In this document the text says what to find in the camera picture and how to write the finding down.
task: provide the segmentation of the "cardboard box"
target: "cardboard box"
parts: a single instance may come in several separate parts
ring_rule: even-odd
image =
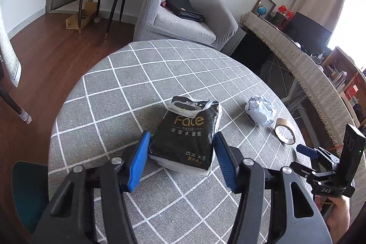
[[[87,1],[84,4],[84,9],[81,11],[81,28],[84,28],[97,15],[97,3]],[[79,13],[72,15],[66,19],[67,29],[79,29]]]

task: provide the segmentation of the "teal chair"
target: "teal chair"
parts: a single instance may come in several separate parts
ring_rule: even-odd
[[[48,167],[18,161],[12,170],[12,188],[18,217],[33,234],[48,204]]]

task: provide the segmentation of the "crumpled paper ball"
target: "crumpled paper ball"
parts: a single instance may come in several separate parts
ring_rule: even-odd
[[[276,109],[265,97],[251,97],[244,110],[260,126],[269,127],[275,121]]]

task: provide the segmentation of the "black tissue package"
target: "black tissue package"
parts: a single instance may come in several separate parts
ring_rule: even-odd
[[[149,157],[182,173],[208,176],[221,106],[217,101],[173,97],[149,144]]]

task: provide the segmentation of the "computer monitor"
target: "computer monitor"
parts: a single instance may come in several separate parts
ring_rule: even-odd
[[[326,55],[330,53],[325,44],[332,32],[299,12],[294,15],[283,32],[295,42],[300,43],[309,54],[318,56],[318,53],[324,51]]]

